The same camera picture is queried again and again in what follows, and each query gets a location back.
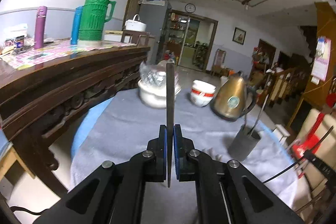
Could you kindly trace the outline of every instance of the wall clock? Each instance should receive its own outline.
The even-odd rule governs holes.
[[[196,11],[196,7],[195,7],[195,5],[194,4],[191,4],[191,3],[188,3],[186,6],[185,6],[185,11],[187,12],[187,13],[193,13],[193,12],[195,12]]]

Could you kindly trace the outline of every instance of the white bowl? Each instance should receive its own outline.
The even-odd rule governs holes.
[[[153,88],[148,86],[139,80],[139,95],[142,102],[146,105],[154,108],[166,108],[167,107],[167,93],[166,86],[162,88]],[[175,99],[176,95],[180,92],[179,88],[175,88]]]
[[[209,83],[195,80],[190,92],[190,100],[194,105],[202,107],[209,104],[212,100],[216,87]]]

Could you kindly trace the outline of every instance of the blue thermos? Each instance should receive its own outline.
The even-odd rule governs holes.
[[[83,6],[77,7],[75,16],[73,17],[72,31],[71,31],[71,45],[77,45],[79,25],[81,24]]]

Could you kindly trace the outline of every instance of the wooden railing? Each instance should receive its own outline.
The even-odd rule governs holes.
[[[308,74],[304,69],[295,67],[278,73],[267,73],[266,85],[263,93],[258,100],[258,104],[262,105],[267,95],[267,104],[272,107],[275,102],[281,103],[282,100],[288,100],[292,95],[303,90],[307,84]]]

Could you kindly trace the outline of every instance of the metal screw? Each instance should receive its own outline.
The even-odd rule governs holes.
[[[153,156],[153,152],[150,151],[150,150],[145,150],[144,152],[142,152],[142,155],[143,155],[145,158],[150,158],[151,156]]]
[[[101,166],[105,169],[110,168],[113,166],[113,162],[110,160],[104,160]]]
[[[200,152],[197,149],[192,149],[189,152],[189,155],[192,157],[197,157],[200,154]]]
[[[229,165],[232,167],[232,168],[237,168],[239,166],[239,161],[237,160],[230,160],[229,161]]]

